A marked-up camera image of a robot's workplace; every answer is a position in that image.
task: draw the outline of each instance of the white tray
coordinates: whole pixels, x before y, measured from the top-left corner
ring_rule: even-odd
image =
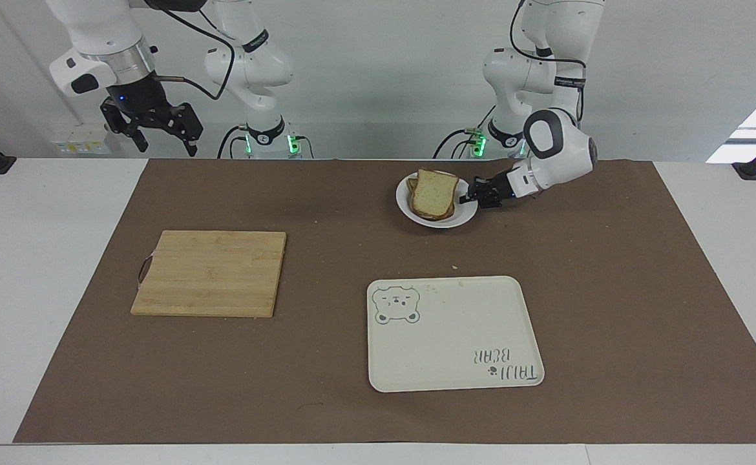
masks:
[[[509,276],[378,280],[366,290],[370,383],[380,392],[522,388],[544,366]]]

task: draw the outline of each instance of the bear face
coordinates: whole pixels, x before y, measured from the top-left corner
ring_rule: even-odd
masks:
[[[393,286],[387,289],[378,289],[378,291],[372,293],[375,321],[378,321],[379,324],[387,324],[391,320],[417,323],[421,318],[418,310],[419,300],[421,300],[421,294],[413,288]]]

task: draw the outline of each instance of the brown paper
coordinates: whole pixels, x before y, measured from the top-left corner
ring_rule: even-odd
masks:
[[[15,441],[756,442],[756,346],[652,164],[446,231],[395,205],[422,165],[507,162],[149,161]],[[164,229],[287,232],[275,317],[130,315]],[[544,383],[372,389],[372,280],[493,274],[522,285]]]

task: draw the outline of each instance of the bread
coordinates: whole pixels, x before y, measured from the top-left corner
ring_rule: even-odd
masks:
[[[446,220],[456,211],[458,177],[437,171],[419,170],[417,180],[407,180],[412,192],[410,208],[424,220]]]

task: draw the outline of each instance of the wooden cutting board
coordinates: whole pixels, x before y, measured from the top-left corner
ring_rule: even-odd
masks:
[[[131,313],[271,318],[284,246],[285,232],[163,231]]]

